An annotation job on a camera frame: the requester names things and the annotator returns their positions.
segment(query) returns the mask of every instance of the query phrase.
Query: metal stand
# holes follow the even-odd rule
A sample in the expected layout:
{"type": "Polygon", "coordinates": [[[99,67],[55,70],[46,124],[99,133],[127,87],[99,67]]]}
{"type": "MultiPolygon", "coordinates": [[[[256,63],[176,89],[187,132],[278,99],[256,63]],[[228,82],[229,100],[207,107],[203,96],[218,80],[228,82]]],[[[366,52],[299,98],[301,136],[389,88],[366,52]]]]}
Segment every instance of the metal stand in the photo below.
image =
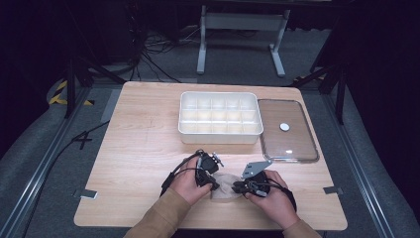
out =
{"type": "Polygon", "coordinates": [[[126,80],[115,75],[103,66],[97,65],[91,62],[90,60],[82,57],[73,57],[72,59],[70,59],[67,65],[67,111],[65,112],[64,118],[68,118],[75,107],[75,79],[77,78],[82,87],[92,86],[93,78],[88,71],[90,67],[102,73],[103,75],[111,78],[113,81],[119,84],[124,84],[126,82],[126,80]]]}
{"type": "Polygon", "coordinates": [[[321,68],[314,71],[313,73],[305,77],[297,77],[292,84],[287,85],[286,87],[300,87],[318,77],[326,74],[324,80],[318,87],[318,90],[321,94],[330,94],[334,86],[338,83],[337,87],[337,98],[336,98],[336,116],[341,125],[343,122],[343,106],[344,106],[344,96],[346,89],[346,72],[347,66],[345,64],[336,64],[321,68]]]}
{"type": "Polygon", "coordinates": [[[274,44],[270,44],[272,60],[279,77],[284,77],[285,72],[281,63],[278,49],[284,30],[287,25],[290,10],[284,11],[283,15],[258,15],[258,14],[230,14],[230,13],[207,13],[206,6],[201,7],[201,42],[198,54],[197,73],[203,74],[206,62],[206,30],[207,29],[235,29],[256,31],[277,31],[274,44]]]}

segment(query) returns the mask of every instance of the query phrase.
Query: dark background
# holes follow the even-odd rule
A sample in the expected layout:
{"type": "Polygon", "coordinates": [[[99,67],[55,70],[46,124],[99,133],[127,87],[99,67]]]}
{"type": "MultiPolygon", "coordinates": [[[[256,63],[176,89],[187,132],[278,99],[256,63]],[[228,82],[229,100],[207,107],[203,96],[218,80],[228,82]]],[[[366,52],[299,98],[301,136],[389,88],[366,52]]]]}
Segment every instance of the dark background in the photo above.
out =
{"type": "MultiPolygon", "coordinates": [[[[298,9],[288,27],[334,28],[318,65],[348,65],[348,87],[372,143],[419,219],[420,19],[409,1],[368,2],[366,11],[339,15],[298,9]]],[[[0,4],[0,157],[49,108],[47,92],[63,76],[71,56],[98,64],[129,61],[138,56],[148,27],[176,39],[180,29],[197,24],[199,17],[197,6],[148,9],[96,0],[0,4]]]]}

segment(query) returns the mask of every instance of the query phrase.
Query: table leg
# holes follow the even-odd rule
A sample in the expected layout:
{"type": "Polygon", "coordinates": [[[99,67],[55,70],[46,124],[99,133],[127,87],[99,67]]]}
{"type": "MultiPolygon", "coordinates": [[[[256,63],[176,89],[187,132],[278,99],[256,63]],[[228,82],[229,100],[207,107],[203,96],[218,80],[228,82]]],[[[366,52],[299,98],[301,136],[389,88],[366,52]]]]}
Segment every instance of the table leg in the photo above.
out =
{"type": "Polygon", "coordinates": [[[281,23],[278,26],[277,39],[274,44],[269,45],[269,50],[271,51],[272,60],[274,61],[275,65],[275,70],[277,71],[277,75],[279,77],[285,77],[285,72],[283,64],[281,63],[280,55],[278,54],[278,49],[280,48],[280,43],[284,35],[284,30],[286,29],[289,14],[290,10],[284,11],[283,19],[281,20],[281,23]]]}
{"type": "Polygon", "coordinates": [[[206,63],[206,6],[201,7],[201,41],[198,53],[197,73],[203,74],[206,63]]]}

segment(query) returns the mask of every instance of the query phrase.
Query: person's right hand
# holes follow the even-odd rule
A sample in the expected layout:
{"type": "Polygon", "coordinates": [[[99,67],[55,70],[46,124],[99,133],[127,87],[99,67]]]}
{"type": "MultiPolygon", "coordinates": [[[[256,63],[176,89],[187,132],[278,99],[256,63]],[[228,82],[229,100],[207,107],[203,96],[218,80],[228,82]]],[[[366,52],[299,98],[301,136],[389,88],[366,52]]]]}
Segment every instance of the person's right hand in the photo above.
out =
{"type": "MultiPolygon", "coordinates": [[[[281,178],[278,172],[265,170],[265,174],[268,179],[273,179],[287,188],[286,182],[281,178]]],[[[259,197],[249,192],[245,194],[245,197],[261,208],[265,214],[281,226],[283,230],[300,220],[299,216],[297,216],[294,211],[289,198],[280,189],[271,187],[267,197],[259,197]]]]}

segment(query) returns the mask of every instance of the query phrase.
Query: person's left hand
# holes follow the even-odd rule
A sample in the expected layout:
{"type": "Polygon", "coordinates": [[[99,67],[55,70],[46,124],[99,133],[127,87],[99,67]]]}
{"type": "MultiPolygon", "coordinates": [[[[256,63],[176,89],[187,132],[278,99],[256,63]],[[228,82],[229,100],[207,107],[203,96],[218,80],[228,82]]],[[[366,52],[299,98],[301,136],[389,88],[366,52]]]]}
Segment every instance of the person's left hand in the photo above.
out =
{"type": "Polygon", "coordinates": [[[195,157],[179,168],[180,173],[175,177],[170,188],[181,195],[190,205],[195,204],[201,197],[207,194],[212,184],[207,183],[203,186],[195,182],[195,169],[198,157],[195,157]]]}

